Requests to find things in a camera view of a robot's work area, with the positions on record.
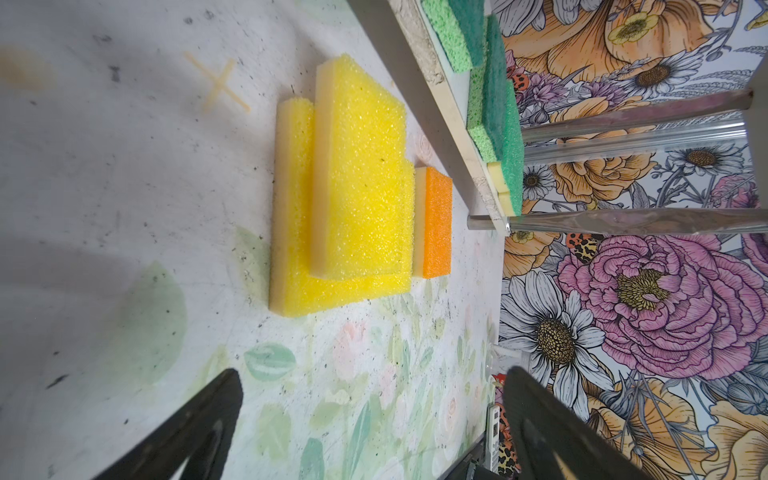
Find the x mark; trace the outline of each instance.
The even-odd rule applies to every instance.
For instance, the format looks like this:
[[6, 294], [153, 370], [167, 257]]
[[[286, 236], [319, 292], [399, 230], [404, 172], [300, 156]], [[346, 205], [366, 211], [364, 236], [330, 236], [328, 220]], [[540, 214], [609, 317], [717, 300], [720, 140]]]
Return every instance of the x mark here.
[[209, 111], [210, 108], [213, 107], [216, 98], [219, 96], [219, 93], [223, 91], [225, 94], [229, 95], [232, 100], [235, 100], [239, 106], [243, 107], [246, 112], [250, 112], [250, 107], [248, 104], [240, 100], [240, 97], [235, 95], [234, 92], [231, 91], [229, 87], [227, 87], [227, 79], [232, 73], [232, 69], [235, 67], [235, 61], [232, 58], [230, 58], [230, 60], [227, 62], [227, 66], [224, 67], [221, 75], [217, 77], [213, 72], [205, 68], [203, 64], [197, 61], [197, 59], [193, 57], [190, 52], [184, 52], [184, 57], [191, 61], [192, 65], [199, 68], [200, 71], [203, 72], [203, 75], [208, 77], [214, 83], [214, 89], [210, 91], [208, 96], [205, 98], [205, 102], [203, 103], [203, 111]]

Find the yellow sponge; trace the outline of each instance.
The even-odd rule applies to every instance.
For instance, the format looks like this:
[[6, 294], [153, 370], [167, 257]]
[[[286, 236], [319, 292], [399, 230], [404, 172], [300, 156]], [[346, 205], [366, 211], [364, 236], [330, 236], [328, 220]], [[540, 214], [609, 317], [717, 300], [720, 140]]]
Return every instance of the yellow sponge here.
[[270, 310], [282, 316], [302, 316], [411, 290], [415, 180], [413, 165], [403, 159], [398, 172], [399, 195], [405, 199], [399, 218], [400, 263], [407, 267], [344, 281], [310, 276], [314, 125], [309, 100], [294, 98], [277, 108]]
[[399, 272], [405, 106], [348, 55], [318, 67], [316, 97], [312, 275]]
[[507, 187], [507, 182], [504, 180], [504, 174], [502, 173], [501, 162], [491, 162], [488, 164], [488, 173], [491, 175], [491, 180], [493, 180], [496, 191], [500, 194], [509, 192], [509, 187]]

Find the green scouring pad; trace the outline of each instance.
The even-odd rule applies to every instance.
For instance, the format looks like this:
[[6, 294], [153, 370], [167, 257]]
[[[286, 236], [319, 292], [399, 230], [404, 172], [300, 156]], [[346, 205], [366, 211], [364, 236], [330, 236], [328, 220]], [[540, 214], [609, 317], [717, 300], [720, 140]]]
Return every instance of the green scouring pad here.
[[502, 173], [509, 188], [509, 197], [516, 215], [521, 214], [523, 203], [523, 133], [520, 130], [518, 102], [515, 100], [515, 86], [507, 80], [507, 121], [504, 128], [504, 154]]
[[485, 54], [469, 75], [467, 130], [485, 163], [501, 161], [507, 108], [507, 60], [496, 15], [485, 17]]
[[453, 71], [467, 71], [482, 63], [483, 0], [422, 0]]

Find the sponge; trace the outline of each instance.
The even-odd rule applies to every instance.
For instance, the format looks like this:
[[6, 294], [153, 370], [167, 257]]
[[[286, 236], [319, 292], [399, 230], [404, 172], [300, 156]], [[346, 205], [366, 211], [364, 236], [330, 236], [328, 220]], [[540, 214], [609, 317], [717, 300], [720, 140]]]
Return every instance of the sponge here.
[[302, 316], [347, 303], [411, 290], [413, 245], [413, 165], [400, 161], [404, 197], [400, 227], [404, 266], [398, 273], [351, 280], [322, 280], [310, 276], [310, 216], [312, 212], [315, 118], [309, 100], [284, 101], [277, 110], [275, 183], [272, 212], [270, 310], [282, 316]]
[[509, 188], [513, 215], [520, 215], [523, 202], [523, 134], [520, 129], [518, 102], [515, 100], [515, 86], [507, 80], [507, 119], [504, 129], [504, 157], [502, 173]]
[[455, 72], [482, 63], [484, 0], [422, 0], [442, 49]]
[[416, 169], [416, 214], [413, 275], [422, 278], [451, 273], [453, 180], [434, 167]]
[[317, 69], [312, 275], [402, 269], [406, 109], [348, 55]]
[[483, 63], [469, 75], [467, 130], [486, 163], [500, 161], [507, 109], [507, 61], [496, 15], [485, 17]]
[[500, 194], [506, 194], [509, 192], [507, 182], [504, 180], [504, 173], [502, 172], [501, 162], [491, 162], [488, 164], [488, 174], [490, 174], [491, 180], [493, 181], [493, 185], [496, 187], [497, 192]]

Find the tabletop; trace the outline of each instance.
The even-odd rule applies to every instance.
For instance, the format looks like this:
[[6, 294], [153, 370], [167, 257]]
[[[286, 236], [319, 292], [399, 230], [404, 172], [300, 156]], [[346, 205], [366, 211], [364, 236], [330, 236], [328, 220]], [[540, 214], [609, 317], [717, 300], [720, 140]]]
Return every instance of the tabletop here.
[[[276, 106], [345, 52], [402, 99], [337, 0], [0, 5], [2, 477], [96, 475], [227, 367], [225, 478], [436, 478], [481, 435], [504, 238], [456, 192], [451, 275], [267, 309]], [[411, 114], [406, 153], [445, 171]]]

